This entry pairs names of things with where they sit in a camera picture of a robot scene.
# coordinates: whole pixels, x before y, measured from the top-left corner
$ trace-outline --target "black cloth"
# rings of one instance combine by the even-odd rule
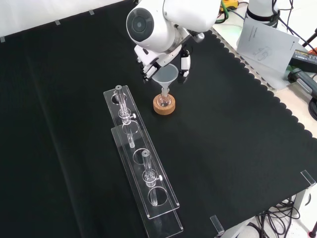
[[[183,238],[216,235],[317,178],[317,140],[215,36],[192,40],[176,110],[159,116],[125,21],[131,1],[0,44],[1,237],[145,237],[103,92],[128,85],[180,203]]]

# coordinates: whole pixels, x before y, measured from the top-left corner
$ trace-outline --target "yellow device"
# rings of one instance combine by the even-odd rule
[[[238,0],[223,0],[224,5],[226,8],[229,8],[231,10],[237,9],[239,2]]]

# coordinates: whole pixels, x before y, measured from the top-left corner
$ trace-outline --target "clear acrylic rack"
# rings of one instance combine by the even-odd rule
[[[149,238],[183,231],[179,203],[127,86],[104,92],[111,129]]]

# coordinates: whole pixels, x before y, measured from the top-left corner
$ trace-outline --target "white paper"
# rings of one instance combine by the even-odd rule
[[[295,36],[246,18],[237,52],[284,73],[298,41]]]

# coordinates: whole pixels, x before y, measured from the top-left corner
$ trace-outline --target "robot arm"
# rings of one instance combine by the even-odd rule
[[[151,77],[181,54],[181,71],[187,77],[189,52],[183,43],[190,37],[199,42],[201,34],[215,23],[221,0],[142,0],[127,17],[127,31],[137,44],[134,51],[143,78]]]

